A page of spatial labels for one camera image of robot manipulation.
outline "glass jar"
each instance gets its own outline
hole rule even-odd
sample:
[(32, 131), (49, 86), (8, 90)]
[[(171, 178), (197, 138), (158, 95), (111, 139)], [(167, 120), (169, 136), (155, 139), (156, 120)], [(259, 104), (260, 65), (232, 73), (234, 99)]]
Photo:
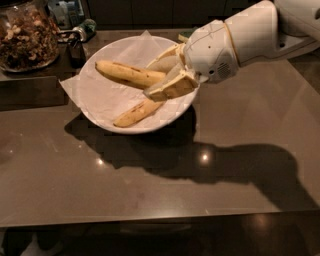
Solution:
[(43, 0), (1, 0), (0, 68), (23, 72), (48, 66), (59, 56), (56, 33)]

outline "dried food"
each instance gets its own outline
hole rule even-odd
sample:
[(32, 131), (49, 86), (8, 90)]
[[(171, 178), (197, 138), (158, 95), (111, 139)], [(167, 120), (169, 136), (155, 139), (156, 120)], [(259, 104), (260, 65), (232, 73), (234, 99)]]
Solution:
[(0, 66), (7, 71), (41, 68), (59, 55), (57, 31), (35, 5), (7, 12), (11, 25), (0, 29)]

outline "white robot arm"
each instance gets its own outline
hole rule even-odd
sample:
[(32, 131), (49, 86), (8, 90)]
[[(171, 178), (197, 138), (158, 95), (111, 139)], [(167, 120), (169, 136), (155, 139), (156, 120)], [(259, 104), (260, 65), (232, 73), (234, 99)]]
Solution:
[(319, 0), (265, 0), (197, 29), (183, 53), (200, 82), (218, 83), (239, 67), (289, 59), (319, 47)]

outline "glossy table surface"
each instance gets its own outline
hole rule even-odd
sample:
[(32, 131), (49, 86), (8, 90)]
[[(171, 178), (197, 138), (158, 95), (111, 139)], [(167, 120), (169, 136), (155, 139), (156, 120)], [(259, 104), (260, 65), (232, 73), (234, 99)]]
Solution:
[[(85, 51), (139, 33), (101, 31)], [(319, 208), (320, 95), (287, 60), (201, 86), (154, 133), (112, 134), (71, 101), (2, 111), (0, 129), (2, 227)]]

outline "banana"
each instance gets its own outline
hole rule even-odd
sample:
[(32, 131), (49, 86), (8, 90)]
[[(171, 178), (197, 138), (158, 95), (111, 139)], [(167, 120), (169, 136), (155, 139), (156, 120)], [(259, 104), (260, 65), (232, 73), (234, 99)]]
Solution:
[(136, 124), (147, 116), (153, 114), (164, 103), (164, 101), (154, 102), (152, 100), (149, 100), (148, 98), (145, 98), (142, 102), (117, 117), (114, 120), (113, 125), (125, 128)]
[(100, 60), (96, 70), (106, 78), (137, 89), (146, 89), (165, 78), (166, 73), (130, 66), (124, 63)]

